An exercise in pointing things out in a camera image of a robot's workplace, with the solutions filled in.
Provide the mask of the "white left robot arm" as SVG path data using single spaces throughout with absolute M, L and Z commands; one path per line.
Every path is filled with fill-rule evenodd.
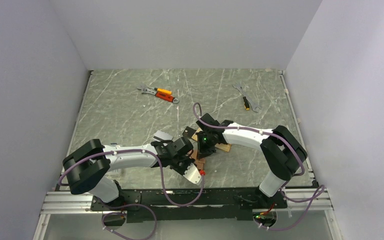
M 93 194 L 109 209 L 117 210 L 123 205 L 124 196 L 120 185 L 106 177 L 108 172 L 133 167 L 169 167 L 189 182 L 199 185 L 202 177 L 191 159 L 193 148 L 185 137 L 177 140 L 158 138 L 133 147 L 103 145 L 99 139 L 92 139 L 63 160 L 64 172 L 58 183 L 62 185 L 62 180 L 66 179 L 65 185 L 71 194 Z

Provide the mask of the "silver magnetic stripe card stack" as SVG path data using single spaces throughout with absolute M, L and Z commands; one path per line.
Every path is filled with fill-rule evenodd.
M 158 141 L 158 142 L 162 142 L 162 141 L 172 141 L 173 140 L 173 136 L 166 133 L 166 132 L 163 132 L 163 131 L 160 131 L 158 130 L 152 137 L 152 139 L 154 141 Z

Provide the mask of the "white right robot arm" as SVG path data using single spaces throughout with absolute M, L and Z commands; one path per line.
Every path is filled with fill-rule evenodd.
M 219 123 L 208 113 L 199 117 L 196 124 L 212 145 L 241 145 L 260 150 L 269 166 L 269 173 L 258 186 L 256 203 L 267 208 L 275 201 L 275 194 L 294 176 L 305 173 L 304 162 L 308 153 L 292 133 L 283 125 L 274 129 L 259 129 L 240 125 L 231 120 Z

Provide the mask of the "brown leather card holder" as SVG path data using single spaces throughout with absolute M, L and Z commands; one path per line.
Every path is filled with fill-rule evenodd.
M 191 151 L 190 158 L 193 159 L 194 164 L 196 165 L 196 167 L 199 171 L 204 170 L 204 166 L 206 164 L 206 159 L 205 158 L 199 158 L 197 150 L 194 149 Z

